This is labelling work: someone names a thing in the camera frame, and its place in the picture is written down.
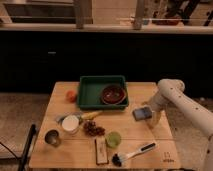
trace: tomato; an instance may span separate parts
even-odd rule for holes
[[[69,102],[71,102],[71,103],[75,102],[76,98],[77,98],[77,94],[74,91],[70,90],[70,91],[67,92],[66,99]]]

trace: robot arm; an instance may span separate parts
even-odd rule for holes
[[[213,113],[183,94],[184,83],[180,80],[163,79],[158,83],[158,92],[149,100],[148,106],[152,118],[148,123],[151,127],[160,119],[160,111],[168,102],[175,106],[188,118],[194,126],[200,129],[209,139],[209,150],[204,164],[204,171],[213,168]]]

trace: dark bowl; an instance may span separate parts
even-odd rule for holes
[[[119,104],[125,98],[126,91],[119,85],[109,85],[101,93],[101,100],[104,104]]]

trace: green tray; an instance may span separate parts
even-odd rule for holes
[[[77,98],[78,107],[80,109],[125,109],[129,105],[128,93],[126,99],[120,104],[106,105],[101,102],[102,90],[111,84],[119,84],[127,93],[124,76],[81,76]]]

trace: white brush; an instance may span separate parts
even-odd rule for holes
[[[138,150],[134,151],[134,152],[131,152],[131,153],[127,153],[127,154],[115,154],[112,158],[112,162],[116,165],[116,166],[121,166],[122,163],[124,161],[126,161],[127,159],[131,158],[131,157],[134,157],[138,154],[143,154],[151,149],[153,149],[154,147],[156,146],[155,143],[151,143],[151,144],[148,144],[146,146],[143,146],[141,148],[139,148]]]

